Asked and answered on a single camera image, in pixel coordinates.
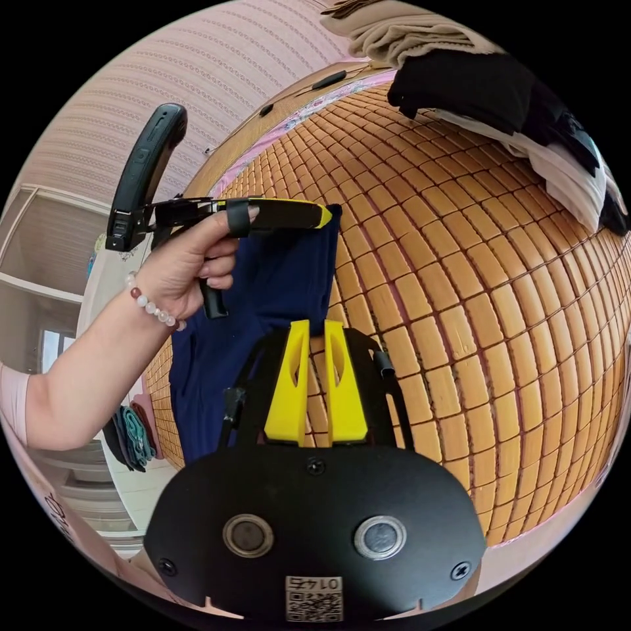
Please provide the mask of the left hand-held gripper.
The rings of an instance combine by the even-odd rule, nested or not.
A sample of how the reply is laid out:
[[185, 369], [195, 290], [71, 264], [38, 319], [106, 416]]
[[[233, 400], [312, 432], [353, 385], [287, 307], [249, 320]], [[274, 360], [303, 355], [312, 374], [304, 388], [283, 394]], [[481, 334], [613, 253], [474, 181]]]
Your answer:
[[174, 229], [147, 261], [147, 311], [158, 319], [187, 319], [199, 307], [226, 313], [220, 293], [233, 281], [239, 240], [253, 231], [321, 229], [326, 206], [302, 199], [175, 199], [155, 205], [154, 232]]

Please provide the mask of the person's left hand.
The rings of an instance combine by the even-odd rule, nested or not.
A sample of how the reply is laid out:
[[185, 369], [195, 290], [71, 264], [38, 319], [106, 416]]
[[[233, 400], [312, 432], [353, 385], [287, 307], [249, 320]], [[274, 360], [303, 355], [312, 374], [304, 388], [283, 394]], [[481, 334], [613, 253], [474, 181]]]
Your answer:
[[202, 286], [231, 288], [238, 247], [227, 213], [220, 210], [153, 250], [136, 273], [133, 289], [181, 323], [202, 307]]

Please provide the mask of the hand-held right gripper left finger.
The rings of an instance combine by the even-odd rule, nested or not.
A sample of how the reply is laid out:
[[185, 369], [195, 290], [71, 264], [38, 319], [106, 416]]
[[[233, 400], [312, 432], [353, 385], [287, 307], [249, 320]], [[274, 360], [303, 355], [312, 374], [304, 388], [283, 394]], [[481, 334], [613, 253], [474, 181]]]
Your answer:
[[293, 321], [279, 360], [264, 433], [268, 441], [304, 445], [308, 399], [310, 324]]

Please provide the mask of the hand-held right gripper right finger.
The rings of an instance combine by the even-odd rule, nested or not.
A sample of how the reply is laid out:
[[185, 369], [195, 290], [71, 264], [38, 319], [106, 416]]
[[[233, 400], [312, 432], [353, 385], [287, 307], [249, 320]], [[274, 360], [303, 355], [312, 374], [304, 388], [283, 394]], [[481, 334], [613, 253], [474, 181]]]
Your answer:
[[325, 393], [331, 446], [364, 443], [368, 434], [347, 331], [342, 323], [325, 320]]

